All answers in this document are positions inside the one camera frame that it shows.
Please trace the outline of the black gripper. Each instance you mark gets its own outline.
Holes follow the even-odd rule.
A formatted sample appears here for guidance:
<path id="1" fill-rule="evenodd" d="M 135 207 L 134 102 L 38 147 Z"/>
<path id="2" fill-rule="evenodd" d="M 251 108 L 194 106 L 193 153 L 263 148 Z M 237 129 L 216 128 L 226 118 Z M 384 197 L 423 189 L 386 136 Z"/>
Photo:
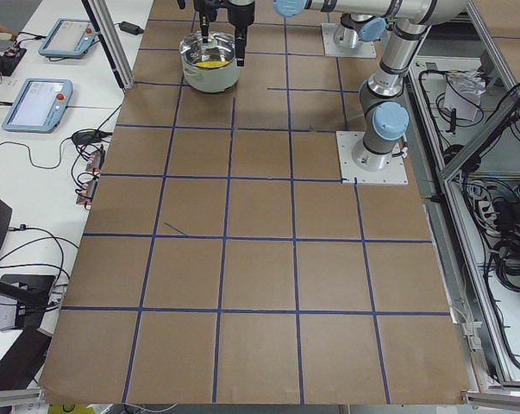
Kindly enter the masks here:
<path id="1" fill-rule="evenodd" d="M 247 27 L 254 23 L 254 0 L 226 0 L 229 22 L 235 27 L 235 60 L 239 67 L 245 65 Z M 206 12 L 199 13 L 202 42 L 209 41 L 210 19 Z"/>

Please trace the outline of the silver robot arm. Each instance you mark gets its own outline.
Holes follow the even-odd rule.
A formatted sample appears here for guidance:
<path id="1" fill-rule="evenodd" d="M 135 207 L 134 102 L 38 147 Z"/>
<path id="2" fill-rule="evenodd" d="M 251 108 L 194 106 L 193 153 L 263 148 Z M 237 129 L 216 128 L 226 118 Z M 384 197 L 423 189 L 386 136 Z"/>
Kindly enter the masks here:
<path id="1" fill-rule="evenodd" d="M 274 9 L 294 17 L 306 9 L 392 19 L 393 29 L 379 69 L 360 88 L 360 103 L 367 123 L 362 141 L 352 150 L 361 169 L 378 172 L 387 167 L 392 150 L 409 125 L 406 109 L 395 98 L 403 78 L 429 29 L 449 21 L 467 6 L 465 1 L 275 1 Z"/>
<path id="2" fill-rule="evenodd" d="M 229 23 L 235 28 L 236 64 L 243 66 L 247 29 L 254 23 L 255 2 L 194 0 L 193 8 L 198 13 L 203 41 L 209 37 L 210 23 L 217 19 L 218 10 L 227 10 Z M 324 52 L 332 57 L 373 59 L 376 57 L 373 43 L 380 40 L 386 27 L 387 21 L 383 17 L 343 13 L 338 23 L 322 25 Z"/>

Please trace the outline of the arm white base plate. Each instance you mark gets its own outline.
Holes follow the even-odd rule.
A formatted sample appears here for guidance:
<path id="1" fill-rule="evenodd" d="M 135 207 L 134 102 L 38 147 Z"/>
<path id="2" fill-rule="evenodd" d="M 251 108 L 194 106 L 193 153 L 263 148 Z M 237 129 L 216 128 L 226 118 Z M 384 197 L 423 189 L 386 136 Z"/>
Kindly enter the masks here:
<path id="1" fill-rule="evenodd" d="M 323 23 L 321 30 L 326 56 L 358 59 L 376 58 L 374 44 L 361 41 L 354 30 L 345 28 L 340 23 Z"/>
<path id="2" fill-rule="evenodd" d="M 362 131 L 337 131 L 336 141 L 343 184 L 408 185 L 409 180 L 401 155 L 393 157 L 398 144 L 388 154 L 367 150 Z"/>

